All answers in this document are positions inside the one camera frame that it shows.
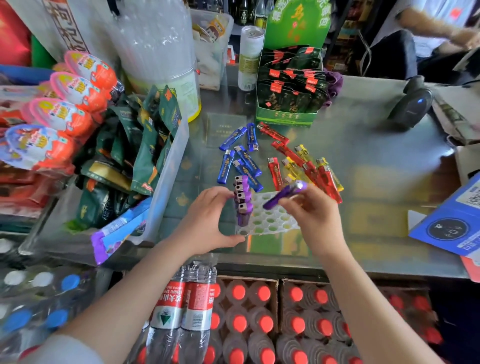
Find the plastic storage box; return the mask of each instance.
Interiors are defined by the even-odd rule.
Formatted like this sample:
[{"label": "plastic storage box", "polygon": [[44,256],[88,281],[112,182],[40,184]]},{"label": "plastic storage box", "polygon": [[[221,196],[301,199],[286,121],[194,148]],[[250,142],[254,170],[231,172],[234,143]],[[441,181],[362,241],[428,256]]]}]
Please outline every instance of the plastic storage box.
[{"label": "plastic storage box", "polygon": [[197,67],[200,71],[198,77],[200,88],[217,91],[220,89],[220,82],[227,63],[227,47],[232,33],[233,18],[228,14],[218,14],[204,10],[190,9],[190,13],[194,28],[195,25],[198,25],[207,33],[210,22],[215,18],[225,26],[224,34],[213,43],[208,43],[194,36]]},{"label": "plastic storage box", "polygon": [[[177,176],[183,152],[190,136],[188,123],[183,119],[163,167],[160,179],[153,194],[145,230],[141,236],[134,237],[133,243],[142,241],[156,243],[160,222]],[[60,198],[52,198],[44,208],[42,215],[20,245],[23,255],[46,254],[60,259],[95,266],[94,251],[90,235],[97,231],[89,229],[78,234],[67,232],[63,224],[75,218],[82,191],[71,183]]]}]

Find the person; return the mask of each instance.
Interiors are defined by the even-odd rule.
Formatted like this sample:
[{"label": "person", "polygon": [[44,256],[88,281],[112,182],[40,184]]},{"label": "person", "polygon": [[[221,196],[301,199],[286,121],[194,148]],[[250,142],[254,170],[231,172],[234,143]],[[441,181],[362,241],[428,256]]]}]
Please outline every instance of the person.
[{"label": "person", "polygon": [[478,29],[465,27],[474,5],[475,0],[397,0],[370,46],[366,76],[421,74],[427,82],[446,84],[473,79],[479,71],[452,70],[467,51],[480,46]]},{"label": "person", "polygon": [[[51,335],[21,364],[121,364],[157,299],[191,255],[244,241],[225,236],[218,220],[233,192],[213,187],[200,193],[175,231],[153,248],[119,283]],[[442,364],[402,319],[352,256],[337,203],[311,185],[280,205],[297,220],[305,242],[332,284],[365,363]]]}]

